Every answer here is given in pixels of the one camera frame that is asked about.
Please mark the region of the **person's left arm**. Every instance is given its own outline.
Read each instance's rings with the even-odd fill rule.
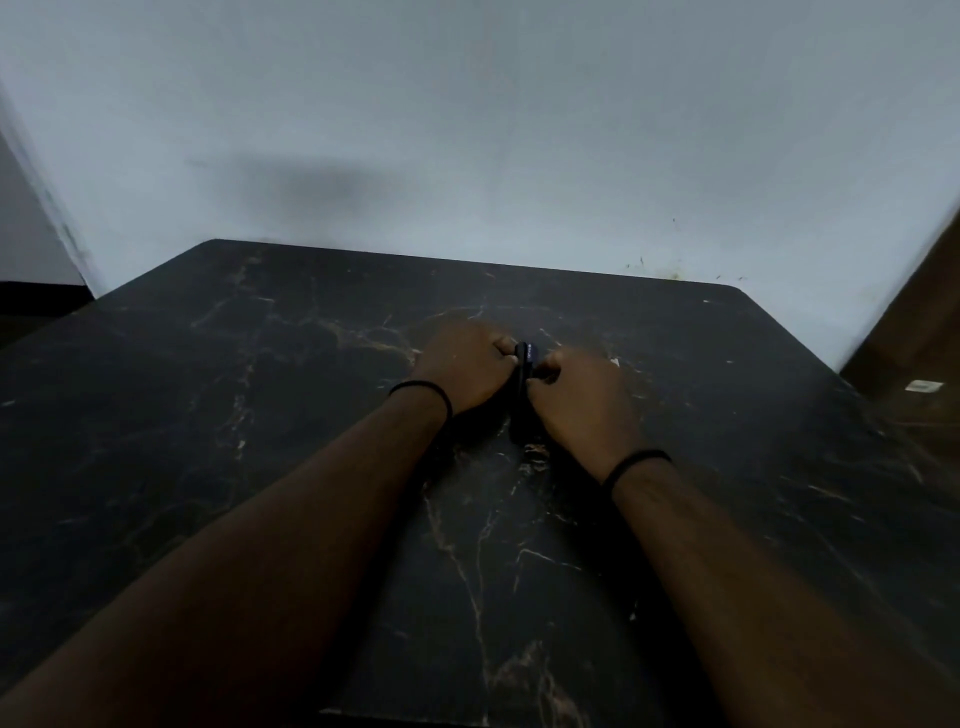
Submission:
[[[444,329],[413,379],[454,413],[509,378],[489,327]],[[446,419],[396,391],[292,473],[148,570],[0,700],[5,726],[251,724],[306,687],[349,609],[404,484]]]

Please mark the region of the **table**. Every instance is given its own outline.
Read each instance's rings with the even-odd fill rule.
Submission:
[[[374,408],[443,321],[625,372],[686,476],[862,629],[960,674],[960,509],[741,291],[212,240],[0,352],[0,690]],[[324,715],[660,725],[715,702],[622,521],[494,407],[411,483]]]

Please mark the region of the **person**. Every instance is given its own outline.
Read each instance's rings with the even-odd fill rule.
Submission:
[[[211,523],[132,583],[0,702],[3,726],[280,722],[347,614],[408,477],[447,419],[497,392],[513,342],[487,325],[443,329],[411,379],[291,473]],[[559,349],[529,382],[550,436],[598,482],[649,448],[619,369]],[[667,460],[612,490],[657,571],[731,723],[956,722],[956,696],[855,633],[741,533]]]

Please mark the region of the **person's left hand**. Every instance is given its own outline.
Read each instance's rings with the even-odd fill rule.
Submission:
[[[441,386],[458,415],[483,404],[506,384],[516,366],[513,352],[514,340],[489,324],[450,324],[430,339],[410,378]]]

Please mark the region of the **black wristband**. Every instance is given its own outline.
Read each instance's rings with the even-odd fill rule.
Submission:
[[[401,381],[396,387],[390,390],[390,395],[397,389],[403,389],[404,387],[426,387],[427,389],[432,389],[444,399],[444,404],[446,405],[446,422],[444,426],[449,424],[450,420],[453,419],[453,404],[450,402],[450,397],[446,395],[444,388],[439,384],[427,381],[426,379],[407,379],[406,381]]]
[[[613,495],[613,486],[616,485],[616,481],[620,479],[620,476],[624,474],[628,468],[636,465],[639,462],[642,462],[643,460],[649,460],[653,457],[657,457],[660,460],[666,460],[668,463],[673,462],[673,460],[670,459],[670,456],[661,449],[639,449],[623,458],[623,460],[621,460],[617,466],[610,471],[610,474],[607,475],[607,479],[603,481],[603,485],[600,487],[603,488],[604,493],[606,493],[608,496]]]

